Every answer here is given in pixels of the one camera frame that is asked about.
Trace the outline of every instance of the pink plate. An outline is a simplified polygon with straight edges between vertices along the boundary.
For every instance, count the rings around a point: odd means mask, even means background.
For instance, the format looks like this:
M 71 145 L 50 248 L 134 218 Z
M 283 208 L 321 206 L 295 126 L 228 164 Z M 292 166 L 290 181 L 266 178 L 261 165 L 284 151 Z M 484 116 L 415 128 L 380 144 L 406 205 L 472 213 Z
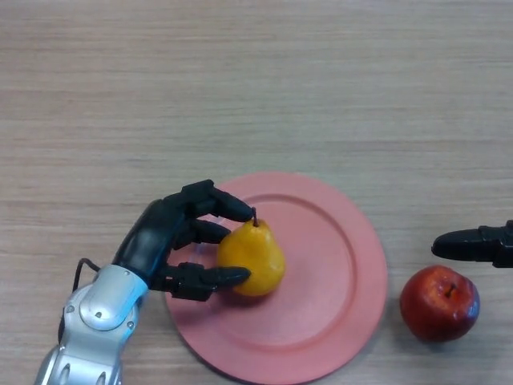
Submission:
M 185 342 L 218 371 L 250 383 L 305 383 L 348 363 L 375 332 L 386 301 L 386 259 L 370 222 L 346 196 L 307 176 L 259 172 L 219 188 L 256 207 L 287 270 L 260 301 L 214 294 L 198 303 L 167 294 Z M 215 260 L 216 246 L 194 245 L 169 263 L 211 267 Z

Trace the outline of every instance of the black fingertip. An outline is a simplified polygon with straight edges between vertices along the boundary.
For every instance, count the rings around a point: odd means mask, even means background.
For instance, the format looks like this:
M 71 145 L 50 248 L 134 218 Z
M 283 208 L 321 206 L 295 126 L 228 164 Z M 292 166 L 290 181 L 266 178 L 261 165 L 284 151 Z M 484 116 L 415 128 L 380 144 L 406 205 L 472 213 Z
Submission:
M 239 198 L 217 188 L 214 188 L 212 195 L 216 199 L 214 215 L 238 222 L 250 221 L 253 218 L 252 207 Z

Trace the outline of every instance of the black cable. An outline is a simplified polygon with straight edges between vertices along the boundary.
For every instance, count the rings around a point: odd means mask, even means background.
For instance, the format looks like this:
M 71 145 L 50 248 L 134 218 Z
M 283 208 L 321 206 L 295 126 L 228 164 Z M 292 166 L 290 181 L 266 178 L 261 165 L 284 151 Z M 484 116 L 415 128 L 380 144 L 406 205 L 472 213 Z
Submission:
M 84 263 L 95 272 L 99 272 L 99 267 L 95 265 L 90 259 L 82 258 L 77 265 L 77 270 L 75 271 L 75 280 L 73 281 L 73 290 L 71 293 L 75 292 L 75 290 L 79 288 L 80 274 L 82 273 L 82 266 Z

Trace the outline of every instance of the red apple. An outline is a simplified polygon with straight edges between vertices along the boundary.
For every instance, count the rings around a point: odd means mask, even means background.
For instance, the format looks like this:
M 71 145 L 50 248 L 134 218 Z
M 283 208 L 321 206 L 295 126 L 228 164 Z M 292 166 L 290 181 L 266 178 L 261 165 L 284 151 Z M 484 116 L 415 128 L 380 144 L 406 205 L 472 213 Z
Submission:
M 448 342 L 469 332 L 479 316 L 474 283 L 442 266 L 418 271 L 405 284 L 401 315 L 411 332 L 424 342 Z

